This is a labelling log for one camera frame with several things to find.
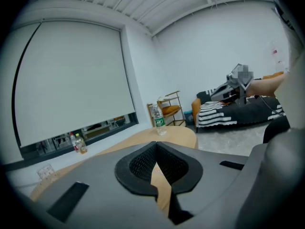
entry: water bottle label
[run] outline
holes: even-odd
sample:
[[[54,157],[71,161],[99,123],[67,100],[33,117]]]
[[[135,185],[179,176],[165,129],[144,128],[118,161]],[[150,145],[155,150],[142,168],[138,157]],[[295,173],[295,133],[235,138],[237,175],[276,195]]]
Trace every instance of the water bottle label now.
[[[164,121],[164,118],[159,118],[159,119],[155,119],[154,120],[155,123],[156,123],[156,127],[161,127],[161,126],[164,126],[165,125],[165,121]]]

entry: floor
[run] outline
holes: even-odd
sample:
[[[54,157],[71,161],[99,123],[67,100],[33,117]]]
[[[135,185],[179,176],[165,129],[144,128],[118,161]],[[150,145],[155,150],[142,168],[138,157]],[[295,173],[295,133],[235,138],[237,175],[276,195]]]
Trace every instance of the floor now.
[[[216,153],[249,156],[252,148],[263,142],[264,131],[269,123],[199,128],[196,134],[199,149]],[[188,127],[195,131],[194,125]]]

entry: black rubber trim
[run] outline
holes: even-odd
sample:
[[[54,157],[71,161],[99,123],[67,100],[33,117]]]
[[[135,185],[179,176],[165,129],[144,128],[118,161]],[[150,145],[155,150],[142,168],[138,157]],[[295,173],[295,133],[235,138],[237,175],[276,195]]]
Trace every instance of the black rubber trim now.
[[[162,142],[151,142],[119,160],[115,176],[130,192],[157,198],[157,188],[150,184],[156,162],[174,195],[191,191],[203,175],[203,168],[196,159]]]
[[[158,189],[151,185],[152,171],[156,164],[156,142],[150,142],[118,161],[114,173],[128,191],[137,195],[158,198]]]
[[[220,165],[225,166],[225,167],[229,167],[229,168],[232,168],[232,169],[236,169],[236,170],[242,170],[243,167],[244,167],[243,164],[238,164],[238,163],[234,163],[234,162],[227,161],[227,160],[224,160],[224,161],[220,162]]]
[[[47,212],[61,222],[65,222],[80,201],[89,185],[75,182]]]
[[[17,145],[18,145],[19,148],[21,147],[21,142],[20,142],[20,138],[19,138],[19,134],[18,134],[17,124],[16,124],[16,115],[15,115],[15,94],[16,94],[17,78],[18,78],[18,73],[19,73],[19,69],[20,69],[21,62],[22,62],[22,59],[24,57],[24,54],[25,54],[25,52],[26,52],[26,50],[27,50],[27,48],[28,48],[28,46],[29,46],[33,36],[35,35],[36,31],[38,30],[38,28],[40,26],[41,26],[41,23],[36,28],[36,30],[33,32],[33,34],[31,35],[30,39],[28,40],[28,43],[25,45],[25,48],[23,49],[23,52],[21,54],[21,57],[19,59],[18,65],[17,65],[17,69],[16,69],[15,77],[14,77],[14,82],[13,82],[13,89],[12,89],[12,94],[11,94],[11,115],[12,115],[14,133],[15,133]]]

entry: black mesh vent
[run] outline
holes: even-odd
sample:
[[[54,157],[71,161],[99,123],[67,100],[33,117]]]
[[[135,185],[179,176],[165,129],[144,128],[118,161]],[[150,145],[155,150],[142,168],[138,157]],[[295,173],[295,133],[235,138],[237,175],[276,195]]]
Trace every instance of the black mesh vent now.
[[[157,160],[161,171],[170,185],[182,178],[188,171],[188,164],[184,160],[161,146],[158,146],[157,149]]]
[[[138,178],[151,182],[152,171],[156,164],[156,145],[135,157],[129,164],[130,171]]]

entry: black and white striped blanket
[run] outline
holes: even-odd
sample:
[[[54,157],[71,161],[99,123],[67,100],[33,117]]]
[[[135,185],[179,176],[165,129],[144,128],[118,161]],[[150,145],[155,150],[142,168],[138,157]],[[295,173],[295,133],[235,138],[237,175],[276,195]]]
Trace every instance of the black and white striped blanket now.
[[[276,98],[264,97],[264,100],[272,109],[285,115]],[[250,103],[241,107],[236,104],[224,105],[220,102],[206,102],[201,105],[200,112],[197,115],[197,127],[254,124],[279,117],[260,98],[251,97],[248,98],[248,101]]]

